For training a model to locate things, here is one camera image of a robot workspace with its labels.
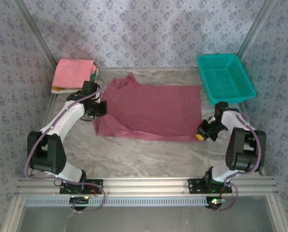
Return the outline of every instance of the plastic basket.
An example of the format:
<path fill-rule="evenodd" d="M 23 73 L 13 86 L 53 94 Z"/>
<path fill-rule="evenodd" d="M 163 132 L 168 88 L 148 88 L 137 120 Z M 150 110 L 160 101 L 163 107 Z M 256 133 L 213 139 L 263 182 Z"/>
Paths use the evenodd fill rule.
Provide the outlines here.
<path fill-rule="evenodd" d="M 197 61 L 212 105 L 218 102 L 241 103 L 256 97 L 255 88 L 237 55 L 203 55 Z"/>

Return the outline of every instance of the gray marble table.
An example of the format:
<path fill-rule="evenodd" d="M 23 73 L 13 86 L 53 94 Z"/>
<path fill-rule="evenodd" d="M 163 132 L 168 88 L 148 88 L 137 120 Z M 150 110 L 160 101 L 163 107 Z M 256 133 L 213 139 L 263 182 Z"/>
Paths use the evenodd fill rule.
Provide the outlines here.
<path fill-rule="evenodd" d="M 198 71 L 132 71 L 138 82 L 151 85 L 201 85 L 203 119 L 213 115 Z M 124 78 L 129 71 L 100 70 L 108 85 L 113 78 Z M 55 116 L 68 94 L 60 94 L 54 105 Z M 230 134 L 222 131 L 216 142 L 149 142 L 95 135 L 92 122 L 78 120 L 63 145 L 68 161 L 92 177 L 191 177 L 224 162 Z"/>

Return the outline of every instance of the marble surface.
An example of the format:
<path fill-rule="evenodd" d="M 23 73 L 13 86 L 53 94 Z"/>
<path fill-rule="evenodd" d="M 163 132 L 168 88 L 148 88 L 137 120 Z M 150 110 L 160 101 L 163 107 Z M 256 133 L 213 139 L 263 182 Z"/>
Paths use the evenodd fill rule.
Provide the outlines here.
<path fill-rule="evenodd" d="M 201 85 L 202 118 L 213 115 L 197 70 L 154 71 L 100 70 L 107 86 L 113 78 L 132 72 L 138 82 L 150 85 Z M 68 94 L 60 94 L 53 116 L 63 107 Z M 203 176 L 211 166 L 224 162 L 230 134 L 219 133 L 216 142 L 149 142 L 99 137 L 92 122 L 78 120 L 63 145 L 69 163 L 83 169 L 88 177 L 191 177 Z"/>

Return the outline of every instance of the floral wallpaper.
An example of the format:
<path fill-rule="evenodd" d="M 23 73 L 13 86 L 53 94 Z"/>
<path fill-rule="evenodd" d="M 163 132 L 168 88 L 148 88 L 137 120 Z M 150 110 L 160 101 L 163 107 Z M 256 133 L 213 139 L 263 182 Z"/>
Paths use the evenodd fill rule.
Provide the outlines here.
<path fill-rule="evenodd" d="M 24 0 L 56 60 L 101 67 L 194 67 L 236 53 L 262 0 Z"/>
<path fill-rule="evenodd" d="M 245 106 L 267 133 L 265 169 L 277 177 L 288 215 L 288 0 L 277 0 L 243 64 L 257 91 Z"/>
<path fill-rule="evenodd" d="M 26 139 L 39 130 L 53 73 L 11 0 L 0 0 L 0 229 L 23 173 Z"/>

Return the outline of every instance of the green plastic basket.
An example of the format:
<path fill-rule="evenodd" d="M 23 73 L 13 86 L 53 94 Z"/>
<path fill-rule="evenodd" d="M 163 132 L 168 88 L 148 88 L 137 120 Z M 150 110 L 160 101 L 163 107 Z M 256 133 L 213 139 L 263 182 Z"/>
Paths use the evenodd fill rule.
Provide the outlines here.
<path fill-rule="evenodd" d="M 212 105 L 218 102 L 241 103 L 256 97 L 255 88 L 237 55 L 203 55 L 198 57 L 197 61 Z"/>

